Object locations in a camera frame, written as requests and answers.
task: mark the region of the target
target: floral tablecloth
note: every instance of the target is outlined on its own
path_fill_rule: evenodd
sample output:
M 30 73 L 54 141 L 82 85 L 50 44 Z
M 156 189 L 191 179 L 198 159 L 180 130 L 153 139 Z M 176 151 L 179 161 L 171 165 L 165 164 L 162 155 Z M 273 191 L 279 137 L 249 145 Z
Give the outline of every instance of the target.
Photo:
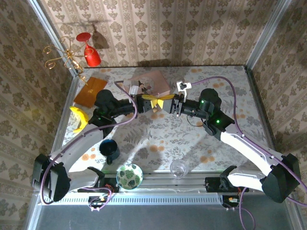
M 235 86 L 237 94 L 237 117 L 241 129 L 258 141 L 266 144 L 258 112 L 248 84 L 243 66 L 227 67 L 157 67 L 157 68 L 112 68 L 86 69 L 84 76 L 89 79 L 96 77 L 108 81 L 105 89 L 112 91 L 117 99 L 124 99 L 125 95 L 114 85 L 114 81 L 129 79 L 149 71 L 160 70 L 169 83 L 171 93 L 178 93 L 176 82 L 185 79 L 186 82 L 196 82 L 211 76 L 227 77 Z M 77 93 L 84 86 L 80 82 Z M 210 80 L 193 86 L 188 93 L 188 99 L 198 100 L 204 88 L 214 88 L 222 99 L 221 109 L 228 116 L 233 117 L 233 93 L 224 80 Z M 88 109 L 80 105 L 91 117 L 94 108 Z M 117 122 L 128 120 L 131 116 L 120 116 Z M 198 118 L 189 118 L 193 125 L 201 125 Z M 79 118 L 70 114 L 69 123 L 63 144 L 66 144 L 76 134 Z M 82 171 L 89 166 L 114 173 L 121 165 L 135 163 L 144 172 L 168 172 L 171 162 L 184 159 L 193 172 L 224 170 L 230 165 L 241 165 L 247 162 L 238 151 L 232 147 L 210 137 L 202 127 L 191 126 L 186 115 L 175 117 L 159 109 L 154 113 L 149 111 L 138 115 L 138 118 L 127 125 L 117 126 L 107 136 L 114 139 L 120 149 L 120 156 L 111 165 L 105 164 L 106 159 L 99 152 L 98 142 L 76 161 L 71 172 Z

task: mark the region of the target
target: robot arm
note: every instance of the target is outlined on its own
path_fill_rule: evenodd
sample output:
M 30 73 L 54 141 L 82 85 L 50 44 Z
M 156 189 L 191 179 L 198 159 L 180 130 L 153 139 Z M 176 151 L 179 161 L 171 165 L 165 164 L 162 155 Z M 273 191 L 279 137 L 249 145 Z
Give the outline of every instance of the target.
M 136 100 L 139 113 L 152 109 L 151 101 L 146 100 L 146 97 L 137 95 L 134 100 Z M 176 116 L 185 114 L 204 119 L 202 126 L 210 136 L 232 146 L 260 169 L 260 171 L 253 171 L 243 170 L 236 166 L 228 167 L 221 174 L 221 185 L 225 191 L 229 187 L 248 187 L 263 191 L 275 202 L 283 202 L 298 186 L 298 181 L 281 165 L 276 164 L 275 160 L 246 141 L 244 135 L 240 135 L 234 120 L 220 110 L 221 103 L 222 100 L 214 89 L 205 89 L 201 92 L 198 102 L 187 100 L 184 95 L 174 94 L 173 97 L 160 101 L 159 105 L 166 112 Z M 50 160 L 64 150 L 62 156 L 56 160 L 56 164 L 51 168 L 44 184 L 44 195 L 53 201 L 61 200 L 69 191 L 77 188 L 86 186 L 102 187 L 105 185 L 105 175 L 98 169 L 90 167 L 83 172 L 68 172 L 71 166 L 91 146 L 104 139 L 112 131 L 113 127 L 98 129 L 91 133 L 88 133 L 88 130 L 115 124 L 115 117 L 133 113 L 134 108 L 128 99 L 118 101 L 109 90 L 102 90 L 98 93 L 95 105 L 98 108 L 94 110 L 93 117 L 82 132 L 61 149 L 51 153 L 49 157 L 41 154 L 35 160 L 32 184 L 34 188 L 38 189 L 41 186 L 44 170 Z M 289 154 L 285 157 L 272 149 L 262 147 L 286 164 L 296 175 L 300 176 L 298 160 L 295 156 Z

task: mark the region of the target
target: gold wire decoration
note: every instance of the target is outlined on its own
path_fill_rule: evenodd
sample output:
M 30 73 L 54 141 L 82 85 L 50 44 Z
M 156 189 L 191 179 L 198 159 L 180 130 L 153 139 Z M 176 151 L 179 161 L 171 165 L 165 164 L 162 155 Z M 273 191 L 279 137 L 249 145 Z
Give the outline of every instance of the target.
M 66 58 L 66 62 L 64 63 L 64 66 L 68 69 L 71 69 L 70 67 L 67 66 L 67 63 L 69 60 L 71 60 L 72 64 L 73 64 L 73 67 L 78 70 L 78 77 L 88 86 L 88 84 L 86 83 L 85 81 L 85 77 L 84 76 L 81 76 L 81 74 L 83 73 L 83 68 L 82 66 L 79 65 L 79 63 L 75 60 L 75 57 L 78 57 L 78 58 L 82 58 L 82 57 L 87 57 L 89 55 L 91 55 L 92 53 L 94 53 L 94 50 L 92 48 L 86 48 L 86 50 L 91 50 L 91 53 L 90 54 L 87 54 L 87 55 L 75 55 L 75 53 L 77 53 L 78 51 L 81 50 L 81 48 L 83 46 L 85 46 L 87 43 L 85 42 L 83 46 L 81 46 L 80 48 L 78 48 L 77 50 L 72 50 L 71 49 L 71 38 L 68 37 L 68 36 L 63 36 L 59 39 L 59 42 L 61 42 L 62 44 L 64 44 L 65 40 L 68 39 L 69 40 L 69 49 L 66 49 L 65 51 L 63 50 L 60 50 L 58 48 L 56 48 L 54 45 L 49 45 L 47 47 L 44 48 L 44 53 L 46 54 L 49 54 L 52 49 L 56 49 L 57 51 L 60 51 L 62 53 L 63 56 L 61 57 L 57 57 L 57 58 L 54 58 L 54 59 L 50 59 L 48 61 L 45 62 L 45 67 L 46 68 L 49 68 L 49 69 L 52 69 L 55 67 L 56 65 L 56 60 L 60 60 L 62 58 Z

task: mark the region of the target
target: dark blue cup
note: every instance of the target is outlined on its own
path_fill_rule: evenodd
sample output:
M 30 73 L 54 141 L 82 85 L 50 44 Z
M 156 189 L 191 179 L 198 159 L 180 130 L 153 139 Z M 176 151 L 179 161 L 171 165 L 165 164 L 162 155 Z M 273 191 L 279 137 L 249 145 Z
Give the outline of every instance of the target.
M 111 164 L 113 160 L 119 157 L 119 148 L 116 141 L 107 139 L 101 142 L 99 151 L 106 157 L 106 163 Z

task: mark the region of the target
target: yellow object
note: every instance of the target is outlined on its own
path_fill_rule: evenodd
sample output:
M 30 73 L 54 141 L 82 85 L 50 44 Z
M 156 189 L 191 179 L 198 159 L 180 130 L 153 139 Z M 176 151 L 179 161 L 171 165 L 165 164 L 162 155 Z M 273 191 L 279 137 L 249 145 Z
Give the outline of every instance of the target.
M 154 108 L 158 104 L 160 106 L 160 108 L 162 109 L 163 108 L 163 101 L 172 99 L 174 96 L 175 96 L 174 94 L 169 94 L 169 95 L 166 95 L 164 97 L 156 98 L 152 95 L 143 94 L 142 98 L 145 99 L 145 100 L 150 100 L 152 108 Z
M 81 119 L 81 125 L 79 128 L 75 129 L 73 132 L 74 133 L 80 133 L 82 129 L 84 129 L 84 127 L 87 125 L 88 123 L 88 115 L 85 113 L 85 111 L 83 111 L 80 108 L 77 108 L 75 106 L 71 106 L 69 107 L 71 109 L 71 111 L 75 114 L 78 115 Z

